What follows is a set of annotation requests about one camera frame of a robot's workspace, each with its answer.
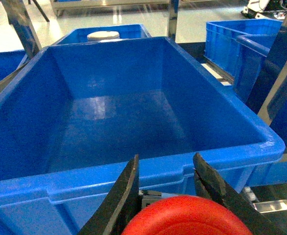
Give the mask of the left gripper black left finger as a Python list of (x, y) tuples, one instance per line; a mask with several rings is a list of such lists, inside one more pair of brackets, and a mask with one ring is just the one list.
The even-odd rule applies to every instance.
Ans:
[(139, 155), (131, 159), (80, 235), (120, 235), (139, 212)]

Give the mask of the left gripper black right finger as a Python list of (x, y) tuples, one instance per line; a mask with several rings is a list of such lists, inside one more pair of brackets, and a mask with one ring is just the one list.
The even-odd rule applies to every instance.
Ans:
[(200, 153), (193, 156), (196, 194), (210, 199), (235, 214), (254, 235), (284, 235), (285, 232), (257, 212), (210, 166)]

